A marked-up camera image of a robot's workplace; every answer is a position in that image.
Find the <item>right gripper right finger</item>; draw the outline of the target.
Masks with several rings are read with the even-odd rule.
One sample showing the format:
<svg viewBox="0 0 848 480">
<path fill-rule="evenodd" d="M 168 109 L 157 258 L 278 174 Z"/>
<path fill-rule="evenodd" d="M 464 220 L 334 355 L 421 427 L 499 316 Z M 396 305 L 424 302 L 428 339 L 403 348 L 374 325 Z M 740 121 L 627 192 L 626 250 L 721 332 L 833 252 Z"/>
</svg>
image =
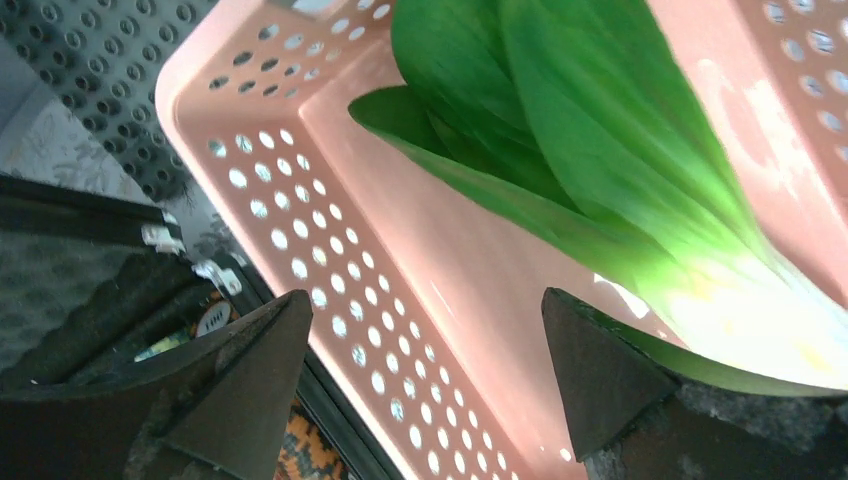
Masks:
<svg viewBox="0 0 848 480">
<path fill-rule="evenodd" d="M 843 479 L 847 395 L 730 367 L 548 288 L 572 451 L 592 479 Z"/>
</svg>

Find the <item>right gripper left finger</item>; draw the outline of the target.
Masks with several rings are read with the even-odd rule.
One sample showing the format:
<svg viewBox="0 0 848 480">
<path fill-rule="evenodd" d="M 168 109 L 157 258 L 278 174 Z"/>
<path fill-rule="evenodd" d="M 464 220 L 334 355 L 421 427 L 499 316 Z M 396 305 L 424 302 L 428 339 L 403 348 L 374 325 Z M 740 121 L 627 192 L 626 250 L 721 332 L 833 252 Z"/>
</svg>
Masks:
<svg viewBox="0 0 848 480">
<path fill-rule="evenodd" d="M 293 290 L 87 385 L 1 397 L 5 479 L 270 479 L 313 318 Z"/>
</svg>

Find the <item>green white bok choy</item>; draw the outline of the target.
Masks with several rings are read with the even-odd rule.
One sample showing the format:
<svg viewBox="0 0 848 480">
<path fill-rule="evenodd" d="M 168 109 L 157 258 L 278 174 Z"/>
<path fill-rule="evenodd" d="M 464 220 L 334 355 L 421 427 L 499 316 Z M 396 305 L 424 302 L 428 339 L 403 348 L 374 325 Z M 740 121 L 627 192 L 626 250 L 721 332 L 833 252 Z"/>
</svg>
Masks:
<svg viewBox="0 0 848 480">
<path fill-rule="evenodd" d="M 770 242 L 643 1 L 400 1 L 369 133 L 624 288 L 691 350 L 847 386 L 847 312 Z"/>
</svg>

